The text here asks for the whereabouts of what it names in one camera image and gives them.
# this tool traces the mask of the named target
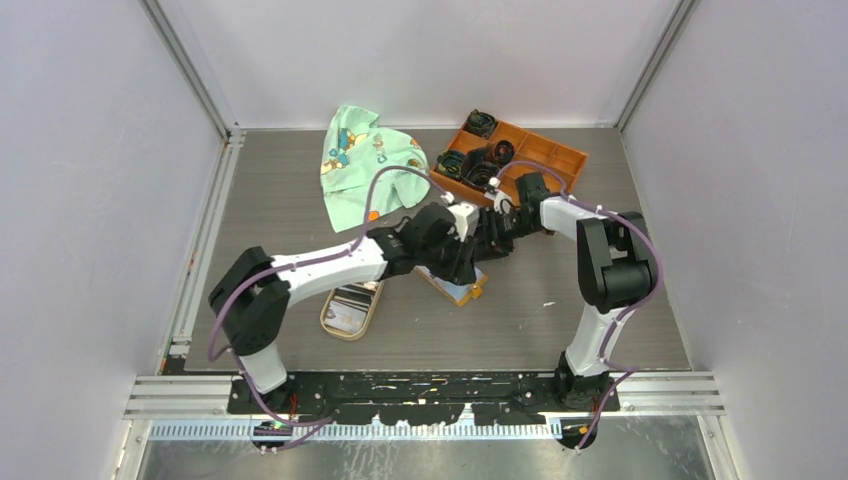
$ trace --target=purple cable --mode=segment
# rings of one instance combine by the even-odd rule
[[[510,162],[510,163],[506,164],[498,172],[498,174],[496,175],[496,178],[498,180],[500,180],[501,177],[503,176],[503,174],[506,172],[506,170],[508,168],[512,167],[512,166],[515,166],[515,165],[525,165],[525,166],[533,167],[533,168],[536,168],[536,169],[538,169],[542,172],[547,173],[548,175],[550,175],[554,179],[556,179],[556,181],[558,181],[560,183],[560,185],[562,185],[562,188],[560,189],[559,194],[563,199],[565,199],[566,202],[571,203],[572,205],[575,205],[579,208],[582,208],[583,210],[586,210],[588,212],[592,212],[592,213],[596,213],[596,214],[599,214],[599,215],[604,215],[606,217],[609,217],[609,218],[617,221],[618,223],[620,223],[624,227],[626,227],[628,230],[630,230],[631,234],[636,235],[639,238],[639,240],[641,240],[642,243],[644,243],[645,246],[648,247],[648,250],[651,252],[651,256],[654,257],[654,260],[657,263],[657,283],[655,284],[654,288],[652,288],[651,291],[648,292],[648,294],[645,295],[644,298],[642,298],[638,302],[634,303],[633,305],[628,306],[627,308],[625,308],[624,310],[619,312],[618,315],[615,316],[615,321],[613,321],[610,324],[609,328],[607,329],[606,334],[604,335],[604,339],[601,342],[601,348],[598,350],[598,357],[601,359],[601,361],[604,363],[604,365],[606,365],[606,366],[608,366],[612,369],[615,369],[615,370],[621,370],[621,371],[624,372],[624,374],[622,376],[618,377],[618,379],[616,381],[614,381],[612,383],[612,385],[610,385],[610,387],[607,389],[607,391],[604,392],[604,398],[601,399],[601,403],[600,403],[600,405],[598,405],[598,411],[595,412],[595,415],[592,418],[592,423],[589,424],[589,429],[586,431],[585,434],[583,434],[583,438],[580,439],[580,442],[577,444],[577,447],[575,449],[577,451],[578,455],[579,455],[580,449],[583,448],[583,445],[585,445],[586,441],[589,440],[589,435],[592,434],[592,432],[595,430],[595,427],[598,425],[598,422],[601,420],[601,412],[603,412],[604,406],[606,405],[607,399],[609,399],[610,394],[626,378],[628,378],[629,376],[631,376],[634,373],[636,373],[637,371],[639,371],[638,367],[625,367],[623,365],[618,365],[616,363],[613,363],[612,360],[609,360],[608,358],[605,357],[606,349],[607,349],[607,345],[609,344],[610,340],[612,339],[613,333],[615,333],[616,328],[618,328],[618,323],[622,319],[624,319],[630,312],[632,312],[632,311],[636,310],[637,308],[641,307],[642,305],[648,303],[651,300],[651,298],[653,298],[654,294],[657,291],[657,288],[660,285],[662,285],[662,282],[663,282],[663,264],[662,264],[662,260],[660,260],[659,253],[657,252],[656,248],[654,248],[654,244],[651,243],[651,240],[648,238],[648,236],[645,234],[645,232],[643,232],[642,230],[639,230],[638,228],[636,228],[636,225],[633,225],[628,220],[622,218],[620,215],[618,215],[615,212],[605,210],[605,209],[601,208],[600,205],[597,208],[593,208],[591,205],[589,205],[587,203],[583,203],[583,202],[577,200],[576,198],[574,198],[574,196],[572,196],[568,192],[566,192],[565,180],[563,180],[562,177],[556,171],[552,170],[551,168],[548,168],[544,165],[534,163],[534,162],[527,162],[527,161],[518,160],[518,161]]]
[[[236,299],[242,293],[244,293],[245,290],[253,287],[253,285],[255,285],[256,282],[258,282],[259,280],[262,280],[265,277],[274,275],[274,274],[279,273],[279,272],[284,272],[286,270],[291,270],[291,269],[294,269],[296,267],[308,267],[310,265],[317,265],[319,263],[325,263],[325,262],[329,262],[329,261],[336,260],[336,259],[339,259],[339,258],[343,258],[347,255],[352,254],[357,248],[359,248],[359,245],[361,245],[362,241],[365,239],[365,232],[367,230],[366,225],[369,223],[368,222],[368,213],[371,211],[371,198],[374,196],[374,188],[377,186],[377,179],[379,179],[384,173],[389,172],[391,170],[403,170],[405,172],[409,172],[409,173],[418,175],[419,177],[430,182],[430,184],[432,184],[434,187],[436,187],[436,189],[441,194],[446,193],[445,189],[442,188],[441,185],[437,184],[432,178],[428,177],[425,173],[422,173],[419,170],[416,170],[416,169],[413,169],[413,168],[410,168],[410,167],[392,165],[392,166],[385,167],[385,168],[381,169],[380,171],[378,171],[377,174],[374,176],[374,179],[371,180],[371,185],[368,187],[368,194],[367,194],[367,197],[366,197],[366,200],[365,200],[365,214],[364,214],[360,234],[350,244],[350,246],[347,249],[339,250],[336,253],[331,253],[331,254],[325,255],[323,257],[305,260],[302,263],[298,263],[296,265],[293,264],[293,263],[289,263],[289,264],[286,264],[286,265],[281,265],[281,266],[278,266],[278,267],[272,267],[272,268],[269,268],[267,270],[263,270],[263,271],[255,274],[255,275],[253,275],[252,277],[248,278],[244,282],[242,282],[233,291],[233,293],[230,294],[230,296],[224,302],[224,305],[221,307],[221,311],[218,313],[218,317],[215,319],[215,325],[212,327],[212,333],[209,335],[209,346],[208,346],[207,351],[206,351],[206,356],[209,359],[210,363],[217,361],[219,358],[221,358],[221,355],[223,355],[224,352],[226,352],[227,349],[230,348],[229,345],[225,345],[224,347],[222,347],[220,350],[218,350],[216,352],[215,351],[215,341],[218,338],[218,334],[221,333],[221,328],[224,325],[224,319],[227,318],[227,314],[230,312],[230,309],[232,308]],[[307,438],[318,433],[318,430],[321,429],[321,427],[323,427],[324,425],[326,425],[327,423],[330,423],[332,421],[331,417],[322,418],[320,420],[315,420],[315,421],[312,421],[312,422],[295,422],[295,421],[292,421],[292,420],[283,419],[282,417],[280,417],[279,415],[274,413],[271,410],[271,408],[268,407],[268,405],[265,403],[265,401],[262,400],[262,396],[259,394],[259,391],[257,390],[256,385],[253,382],[253,379],[250,378],[250,375],[248,375],[247,372],[245,372],[244,365],[242,364],[242,362],[238,358],[238,356],[236,356],[236,363],[238,364],[239,369],[242,372],[244,372],[243,376],[244,376],[245,382],[247,382],[248,387],[250,387],[250,391],[253,394],[253,398],[254,398],[254,400],[256,400],[256,403],[259,405],[259,407],[262,409],[262,411],[264,411],[266,414],[268,414],[274,420],[276,420],[276,421],[278,421],[278,422],[280,422],[284,425],[289,425],[291,427],[316,426],[316,428],[314,428],[311,431],[309,431],[308,433],[306,433],[306,435],[300,437],[297,440],[293,440],[293,441],[287,443],[284,447],[282,447],[281,450],[287,450],[287,449],[294,448],[294,447],[300,445],[301,443],[306,441]]]

